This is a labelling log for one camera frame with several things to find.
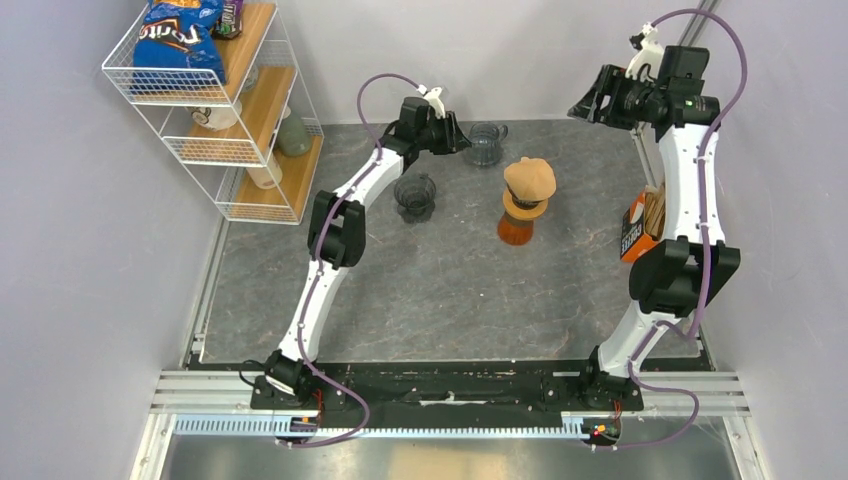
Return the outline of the wooden ring dripper holder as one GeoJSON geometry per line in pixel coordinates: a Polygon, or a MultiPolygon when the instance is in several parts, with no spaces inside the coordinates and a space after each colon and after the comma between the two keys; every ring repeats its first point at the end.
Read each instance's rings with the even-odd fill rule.
{"type": "Polygon", "coordinates": [[[541,217],[546,212],[549,199],[522,200],[512,190],[506,188],[503,191],[502,203],[506,215],[519,221],[531,221],[541,217]]]}

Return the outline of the orange glass carafe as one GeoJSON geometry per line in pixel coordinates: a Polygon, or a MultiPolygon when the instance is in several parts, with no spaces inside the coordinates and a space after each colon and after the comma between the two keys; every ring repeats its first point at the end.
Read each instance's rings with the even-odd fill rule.
{"type": "Polygon", "coordinates": [[[534,220],[518,219],[509,213],[504,213],[500,218],[496,233],[498,238],[510,246],[526,245],[534,234],[534,220]]]}

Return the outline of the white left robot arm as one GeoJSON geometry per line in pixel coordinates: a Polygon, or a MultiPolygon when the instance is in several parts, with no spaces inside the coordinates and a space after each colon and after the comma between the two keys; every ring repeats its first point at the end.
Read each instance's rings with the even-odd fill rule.
{"type": "Polygon", "coordinates": [[[470,146],[455,114],[435,97],[404,99],[399,118],[376,141],[370,157],[344,184],[313,200],[307,278],[291,324],[266,361],[257,386],[297,397],[307,363],[317,358],[320,336],[335,295],[366,247],[366,214],[423,151],[456,154],[470,146]]]}

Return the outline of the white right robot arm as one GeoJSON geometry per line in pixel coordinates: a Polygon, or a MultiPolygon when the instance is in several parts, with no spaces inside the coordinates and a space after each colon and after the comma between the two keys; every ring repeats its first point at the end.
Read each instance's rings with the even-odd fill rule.
{"type": "Polygon", "coordinates": [[[603,66],[569,111],[616,129],[650,125],[664,168],[660,240],[633,263],[631,303],[576,383],[576,397],[591,409],[639,407],[635,375],[647,353],[682,319],[702,317],[740,266],[741,252],[727,245],[717,212],[714,164],[724,112],[702,93],[709,58],[700,47],[641,46],[628,66],[603,66]]]}

